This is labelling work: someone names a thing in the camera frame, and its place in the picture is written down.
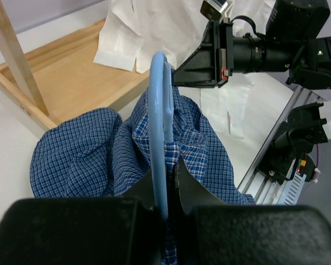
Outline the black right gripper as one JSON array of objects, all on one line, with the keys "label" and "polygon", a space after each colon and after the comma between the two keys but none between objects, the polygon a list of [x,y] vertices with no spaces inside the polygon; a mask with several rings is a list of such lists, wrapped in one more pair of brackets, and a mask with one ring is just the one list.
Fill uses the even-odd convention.
[{"label": "black right gripper", "polygon": [[172,85],[221,88],[234,70],[233,23],[208,22],[200,46],[172,73]]}]

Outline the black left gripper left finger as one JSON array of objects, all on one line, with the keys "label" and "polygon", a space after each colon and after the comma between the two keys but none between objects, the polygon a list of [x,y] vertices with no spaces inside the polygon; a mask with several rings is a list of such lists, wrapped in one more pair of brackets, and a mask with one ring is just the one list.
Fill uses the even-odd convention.
[{"label": "black left gripper left finger", "polygon": [[119,197],[16,201],[0,221],[0,264],[161,264],[159,181],[148,172]]}]

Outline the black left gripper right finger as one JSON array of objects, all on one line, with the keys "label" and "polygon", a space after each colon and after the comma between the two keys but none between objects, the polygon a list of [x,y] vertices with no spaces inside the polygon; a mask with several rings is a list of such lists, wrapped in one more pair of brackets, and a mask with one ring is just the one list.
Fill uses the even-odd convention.
[{"label": "black left gripper right finger", "polygon": [[315,208],[229,205],[174,169],[179,264],[331,264],[331,226]]}]

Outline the light blue wire hanger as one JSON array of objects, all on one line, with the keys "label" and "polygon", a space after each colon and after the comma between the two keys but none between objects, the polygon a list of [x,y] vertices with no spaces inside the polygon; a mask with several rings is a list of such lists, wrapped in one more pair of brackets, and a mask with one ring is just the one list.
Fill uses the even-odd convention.
[{"label": "light blue wire hanger", "polygon": [[164,145],[173,142],[173,89],[171,66],[162,51],[151,61],[148,85],[148,135],[152,183],[161,220],[168,219],[167,170]]}]

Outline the blue checked shirt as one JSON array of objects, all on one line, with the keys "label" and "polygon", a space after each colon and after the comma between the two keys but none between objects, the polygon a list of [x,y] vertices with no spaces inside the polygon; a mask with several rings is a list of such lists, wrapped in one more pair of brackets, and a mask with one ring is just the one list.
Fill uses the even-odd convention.
[{"label": "blue checked shirt", "polygon": [[[189,173],[227,204],[254,204],[234,183],[229,155],[189,97],[173,88],[173,140],[164,144],[167,186],[183,160]],[[30,164],[36,198],[115,197],[132,188],[151,169],[148,94],[143,93],[122,120],[110,108],[98,108],[60,124],[38,142]]]}]

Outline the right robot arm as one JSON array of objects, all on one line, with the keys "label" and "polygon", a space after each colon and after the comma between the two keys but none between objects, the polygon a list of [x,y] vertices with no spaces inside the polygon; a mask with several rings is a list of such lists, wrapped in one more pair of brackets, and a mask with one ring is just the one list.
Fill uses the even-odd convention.
[{"label": "right robot arm", "polygon": [[331,89],[331,37],[319,32],[330,15],[326,1],[276,1],[265,32],[257,31],[246,15],[251,32],[235,36],[234,20],[204,1],[201,12],[209,20],[199,47],[173,73],[179,87],[218,88],[219,102],[202,109],[213,129],[244,138],[244,113],[254,83],[251,73],[287,72],[287,84],[310,90]]}]

